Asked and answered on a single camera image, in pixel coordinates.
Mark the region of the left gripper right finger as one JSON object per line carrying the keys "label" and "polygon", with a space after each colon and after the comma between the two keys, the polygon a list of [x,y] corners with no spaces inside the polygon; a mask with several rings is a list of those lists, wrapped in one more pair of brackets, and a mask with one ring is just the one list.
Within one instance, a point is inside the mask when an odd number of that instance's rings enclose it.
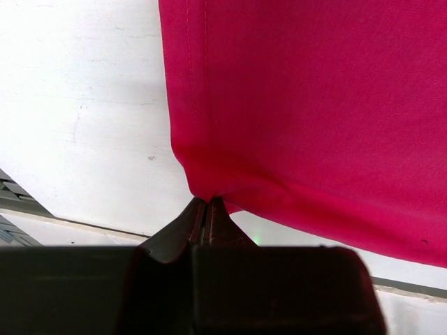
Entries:
{"label": "left gripper right finger", "polygon": [[369,272],[344,247],[261,247],[207,204],[191,251],[197,334],[385,334]]}

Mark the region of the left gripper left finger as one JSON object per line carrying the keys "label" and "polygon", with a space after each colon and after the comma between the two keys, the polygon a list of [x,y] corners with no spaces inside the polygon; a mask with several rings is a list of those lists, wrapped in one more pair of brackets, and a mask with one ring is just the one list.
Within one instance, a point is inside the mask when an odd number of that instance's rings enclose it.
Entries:
{"label": "left gripper left finger", "polygon": [[195,198],[137,246],[1,249],[2,334],[192,334]]}

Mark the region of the pink t shirt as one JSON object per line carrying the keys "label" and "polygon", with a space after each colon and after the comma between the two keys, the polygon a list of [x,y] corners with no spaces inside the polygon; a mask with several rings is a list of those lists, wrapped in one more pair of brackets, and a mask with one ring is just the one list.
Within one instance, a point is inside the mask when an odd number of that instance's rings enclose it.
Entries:
{"label": "pink t shirt", "polygon": [[445,1],[160,1],[189,189],[446,266]]}

